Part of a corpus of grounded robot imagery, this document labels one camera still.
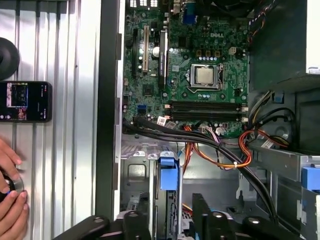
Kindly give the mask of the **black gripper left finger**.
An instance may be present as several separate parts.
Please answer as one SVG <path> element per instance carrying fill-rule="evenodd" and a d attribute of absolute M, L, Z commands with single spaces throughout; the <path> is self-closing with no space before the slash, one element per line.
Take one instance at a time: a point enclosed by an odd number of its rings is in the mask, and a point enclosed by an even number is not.
<path fill-rule="evenodd" d="M 114 221 L 92 215 L 54 238 L 55 240 L 150 240 L 145 216 L 140 211 L 123 211 Z"/>

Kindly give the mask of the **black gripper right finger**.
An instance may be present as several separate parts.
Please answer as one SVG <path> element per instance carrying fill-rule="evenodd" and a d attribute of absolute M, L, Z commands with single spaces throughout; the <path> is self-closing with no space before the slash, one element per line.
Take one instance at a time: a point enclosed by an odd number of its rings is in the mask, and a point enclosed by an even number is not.
<path fill-rule="evenodd" d="M 199 220 L 201 240 L 299 240 L 294 233 L 258 216 L 249 216 L 242 223 L 226 214 L 213 211 L 203 213 Z"/>

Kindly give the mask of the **person's hand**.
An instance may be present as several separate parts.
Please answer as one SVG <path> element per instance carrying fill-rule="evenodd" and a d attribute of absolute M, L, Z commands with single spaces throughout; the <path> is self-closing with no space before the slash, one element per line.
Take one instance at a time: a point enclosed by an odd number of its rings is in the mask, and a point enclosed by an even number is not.
<path fill-rule="evenodd" d="M 16 168 L 22 163 L 21 158 L 5 141 L 0 141 L 0 168 L 13 181 L 19 181 Z M 22 240 L 28 228 L 29 206 L 28 193 L 10 190 L 4 176 L 0 175 L 0 192 L 6 197 L 0 202 L 0 238 L 2 240 Z"/>

